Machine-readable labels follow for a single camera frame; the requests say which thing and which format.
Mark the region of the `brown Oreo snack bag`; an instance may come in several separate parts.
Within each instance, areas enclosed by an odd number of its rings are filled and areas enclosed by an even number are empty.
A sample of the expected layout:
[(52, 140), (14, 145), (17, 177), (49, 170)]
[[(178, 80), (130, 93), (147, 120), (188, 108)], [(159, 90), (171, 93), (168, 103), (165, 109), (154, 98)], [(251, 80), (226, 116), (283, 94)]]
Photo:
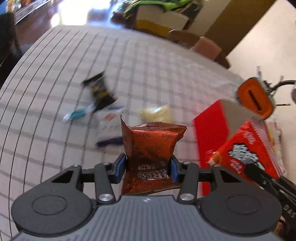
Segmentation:
[(169, 160), (187, 127), (163, 122), (128, 126), (123, 118), (120, 120), (127, 156), (121, 194), (149, 195), (177, 189), (180, 185), (171, 180), (168, 172)]

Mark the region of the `red crispy noodle snack bag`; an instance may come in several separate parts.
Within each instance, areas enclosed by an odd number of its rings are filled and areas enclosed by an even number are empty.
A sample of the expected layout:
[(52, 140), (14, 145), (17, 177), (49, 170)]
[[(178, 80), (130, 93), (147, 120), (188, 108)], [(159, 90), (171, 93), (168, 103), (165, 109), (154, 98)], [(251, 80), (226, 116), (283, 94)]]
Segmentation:
[(221, 165), (248, 181), (250, 178), (244, 173), (248, 164), (254, 164), (276, 179), (284, 174), (284, 168), (278, 163), (264, 121), (255, 117), (245, 121), (239, 130), (211, 155), (207, 163), (209, 166)]

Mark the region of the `white navy snack packet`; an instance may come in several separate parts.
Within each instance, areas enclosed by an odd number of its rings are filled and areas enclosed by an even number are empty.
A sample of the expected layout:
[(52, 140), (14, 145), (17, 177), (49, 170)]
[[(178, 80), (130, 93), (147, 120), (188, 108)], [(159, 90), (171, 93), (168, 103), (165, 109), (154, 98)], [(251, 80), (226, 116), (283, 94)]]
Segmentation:
[(97, 126), (97, 147), (107, 145), (122, 145), (121, 114), (124, 106), (110, 106), (96, 112)]

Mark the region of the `red cardboard box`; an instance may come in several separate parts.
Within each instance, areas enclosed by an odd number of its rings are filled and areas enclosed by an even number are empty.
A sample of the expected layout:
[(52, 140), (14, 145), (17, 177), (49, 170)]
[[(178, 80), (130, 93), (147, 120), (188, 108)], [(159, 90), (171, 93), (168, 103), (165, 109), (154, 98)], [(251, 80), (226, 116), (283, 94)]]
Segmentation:
[(252, 118), (264, 123), (258, 114), (227, 99), (219, 99), (200, 113), (193, 120), (200, 167), (208, 169), (212, 154)]

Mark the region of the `colourful patterned cloth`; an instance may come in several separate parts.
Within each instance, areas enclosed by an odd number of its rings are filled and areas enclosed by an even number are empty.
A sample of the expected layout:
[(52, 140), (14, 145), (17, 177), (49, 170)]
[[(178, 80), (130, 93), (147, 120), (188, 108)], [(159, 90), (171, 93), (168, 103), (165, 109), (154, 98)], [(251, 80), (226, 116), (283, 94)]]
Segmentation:
[(287, 170), (285, 168), (283, 157), (282, 157), (282, 148), (281, 148), (281, 129), (279, 123), (275, 118), (268, 118), (266, 121), (266, 126), (268, 130), (269, 139), (272, 143), (273, 150), (276, 155), (276, 161), (280, 166), (282, 175), (287, 176)]

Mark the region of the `pale yellow snack packet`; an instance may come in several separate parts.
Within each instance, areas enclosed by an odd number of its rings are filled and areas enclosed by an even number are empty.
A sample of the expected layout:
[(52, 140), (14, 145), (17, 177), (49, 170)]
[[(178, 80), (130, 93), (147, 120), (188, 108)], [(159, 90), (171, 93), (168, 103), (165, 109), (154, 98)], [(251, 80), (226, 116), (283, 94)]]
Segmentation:
[(143, 108), (139, 113), (141, 119), (144, 122), (173, 122), (173, 119), (171, 117), (171, 108), (168, 105), (154, 108)]

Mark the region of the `teal wrapped candy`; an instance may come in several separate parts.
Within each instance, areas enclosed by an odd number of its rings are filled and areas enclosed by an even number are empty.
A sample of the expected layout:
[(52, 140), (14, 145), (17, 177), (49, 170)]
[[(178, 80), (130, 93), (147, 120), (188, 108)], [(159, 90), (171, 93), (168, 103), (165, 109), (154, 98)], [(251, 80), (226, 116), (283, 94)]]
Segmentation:
[(75, 121), (81, 118), (90, 118), (93, 115), (93, 111), (94, 111), (93, 104), (90, 104), (86, 108), (78, 108), (70, 113), (67, 113), (62, 119), (62, 123)]

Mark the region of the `black snack packet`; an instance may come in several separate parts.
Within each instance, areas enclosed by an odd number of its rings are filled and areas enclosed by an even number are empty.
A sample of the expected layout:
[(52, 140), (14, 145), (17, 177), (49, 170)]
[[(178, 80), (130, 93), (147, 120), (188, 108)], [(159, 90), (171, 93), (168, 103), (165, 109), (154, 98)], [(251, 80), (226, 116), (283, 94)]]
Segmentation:
[(102, 71), (91, 78), (85, 79), (81, 82), (81, 85), (83, 87), (88, 86), (91, 89), (91, 94), (93, 97), (93, 113), (114, 104), (116, 101), (114, 94), (109, 91), (105, 83), (105, 71)]

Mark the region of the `orange tissue box holder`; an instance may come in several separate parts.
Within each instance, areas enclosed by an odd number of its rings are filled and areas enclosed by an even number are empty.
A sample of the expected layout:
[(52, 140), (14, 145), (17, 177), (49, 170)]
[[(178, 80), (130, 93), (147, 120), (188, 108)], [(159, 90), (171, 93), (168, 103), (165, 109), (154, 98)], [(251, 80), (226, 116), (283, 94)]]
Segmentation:
[(275, 103), (268, 92), (267, 85), (257, 77), (244, 81), (236, 90), (236, 98), (242, 106), (264, 120), (269, 118), (275, 110)]

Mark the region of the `grey desk lamp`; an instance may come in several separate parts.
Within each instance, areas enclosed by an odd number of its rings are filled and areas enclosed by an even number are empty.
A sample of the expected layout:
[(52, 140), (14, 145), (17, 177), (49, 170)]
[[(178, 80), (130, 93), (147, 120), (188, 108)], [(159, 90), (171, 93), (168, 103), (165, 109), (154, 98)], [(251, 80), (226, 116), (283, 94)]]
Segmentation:
[(295, 104), (295, 80), (280, 80), (271, 88), (271, 96), (277, 105)]

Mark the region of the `brown wooden chair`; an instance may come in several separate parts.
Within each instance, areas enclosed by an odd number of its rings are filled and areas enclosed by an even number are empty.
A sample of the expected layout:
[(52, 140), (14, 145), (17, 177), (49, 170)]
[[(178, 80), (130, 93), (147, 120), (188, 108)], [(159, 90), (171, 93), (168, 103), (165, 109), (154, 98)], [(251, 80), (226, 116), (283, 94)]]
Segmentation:
[(194, 45), (199, 41), (200, 37), (185, 30), (171, 30), (167, 39), (171, 42), (186, 47), (187, 49), (190, 49), (194, 47)]

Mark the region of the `dark wooden chair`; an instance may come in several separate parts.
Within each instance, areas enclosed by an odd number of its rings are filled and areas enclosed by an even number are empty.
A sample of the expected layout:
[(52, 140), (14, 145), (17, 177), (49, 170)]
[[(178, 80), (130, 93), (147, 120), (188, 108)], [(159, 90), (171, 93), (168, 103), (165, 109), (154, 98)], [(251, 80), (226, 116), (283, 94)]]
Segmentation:
[(1, 78), (4, 78), (13, 64), (22, 57), (13, 13), (1, 14)]

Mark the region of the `beige sofa with clothes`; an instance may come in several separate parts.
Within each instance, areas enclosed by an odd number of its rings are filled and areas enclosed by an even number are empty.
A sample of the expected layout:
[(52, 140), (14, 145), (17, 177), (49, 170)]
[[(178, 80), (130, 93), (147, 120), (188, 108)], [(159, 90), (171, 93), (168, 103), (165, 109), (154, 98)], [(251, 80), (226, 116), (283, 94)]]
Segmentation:
[(187, 30), (203, 8), (203, 1), (123, 1), (113, 11), (127, 28), (167, 37), (172, 30)]

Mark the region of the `low tv cabinet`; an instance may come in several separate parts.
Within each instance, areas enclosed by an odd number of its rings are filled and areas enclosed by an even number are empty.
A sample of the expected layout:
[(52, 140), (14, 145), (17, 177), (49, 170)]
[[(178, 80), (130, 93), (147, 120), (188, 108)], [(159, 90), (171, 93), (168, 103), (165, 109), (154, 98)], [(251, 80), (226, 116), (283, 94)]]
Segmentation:
[(50, 3), (51, 0), (37, 0), (34, 1), (32, 3), (30, 3), (29, 5), (19, 9), (18, 11), (14, 12), (14, 20), (15, 20), (15, 24), (17, 24), (18, 22), (20, 22), (22, 19), (24, 19), (25, 17), (27, 17), (29, 14), (31, 14), (32, 12), (34, 12), (35, 10), (37, 10), (38, 8), (42, 7), (43, 5)]

